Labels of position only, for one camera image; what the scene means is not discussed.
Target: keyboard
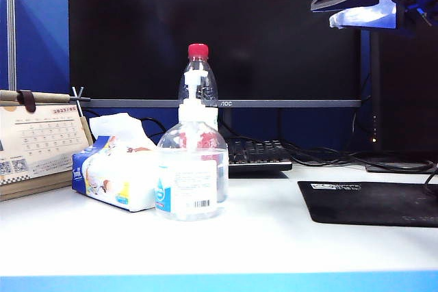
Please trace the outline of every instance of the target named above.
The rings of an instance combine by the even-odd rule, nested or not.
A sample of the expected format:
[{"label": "keyboard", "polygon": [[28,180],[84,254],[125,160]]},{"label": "keyboard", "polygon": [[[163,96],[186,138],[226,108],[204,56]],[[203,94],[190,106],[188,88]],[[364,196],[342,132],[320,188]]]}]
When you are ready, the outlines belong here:
[{"label": "keyboard", "polygon": [[262,143],[227,140],[227,145],[230,173],[292,169],[289,153],[278,140]]}]

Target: tissue pack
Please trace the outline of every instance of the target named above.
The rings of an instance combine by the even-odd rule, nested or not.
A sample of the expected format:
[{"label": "tissue pack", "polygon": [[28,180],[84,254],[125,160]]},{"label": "tissue pack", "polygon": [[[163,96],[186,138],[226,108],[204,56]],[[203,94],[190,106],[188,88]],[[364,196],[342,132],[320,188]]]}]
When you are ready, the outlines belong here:
[{"label": "tissue pack", "polygon": [[155,151],[132,148],[115,136],[73,155],[72,188],[79,193],[129,211],[154,207]]}]

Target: white desk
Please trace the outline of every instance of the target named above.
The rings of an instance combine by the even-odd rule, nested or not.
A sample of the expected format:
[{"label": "white desk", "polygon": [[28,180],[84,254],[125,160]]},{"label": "white desk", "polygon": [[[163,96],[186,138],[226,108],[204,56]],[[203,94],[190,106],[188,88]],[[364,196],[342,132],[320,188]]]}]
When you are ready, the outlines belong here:
[{"label": "white desk", "polygon": [[286,175],[231,179],[226,213],[199,222],[130,213],[68,187],[2,202],[0,276],[438,269],[438,228],[315,223],[296,184],[425,175],[299,165]]}]

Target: barcode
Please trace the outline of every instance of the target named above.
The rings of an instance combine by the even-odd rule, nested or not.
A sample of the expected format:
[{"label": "barcode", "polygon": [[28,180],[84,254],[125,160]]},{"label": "barcode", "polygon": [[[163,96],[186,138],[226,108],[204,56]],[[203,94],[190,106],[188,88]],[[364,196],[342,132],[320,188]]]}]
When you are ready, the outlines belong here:
[{"label": "barcode", "polygon": [[193,202],[194,208],[202,208],[202,207],[209,207],[209,206],[210,206],[210,200]]}]

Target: black mouse pad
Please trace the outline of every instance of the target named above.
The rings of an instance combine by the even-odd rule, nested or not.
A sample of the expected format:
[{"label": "black mouse pad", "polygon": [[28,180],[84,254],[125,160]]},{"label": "black mouse pad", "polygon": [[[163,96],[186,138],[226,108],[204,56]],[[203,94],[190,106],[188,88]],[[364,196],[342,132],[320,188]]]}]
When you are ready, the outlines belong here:
[{"label": "black mouse pad", "polygon": [[315,222],[438,227],[438,201],[424,192],[423,184],[299,181],[298,185]]}]

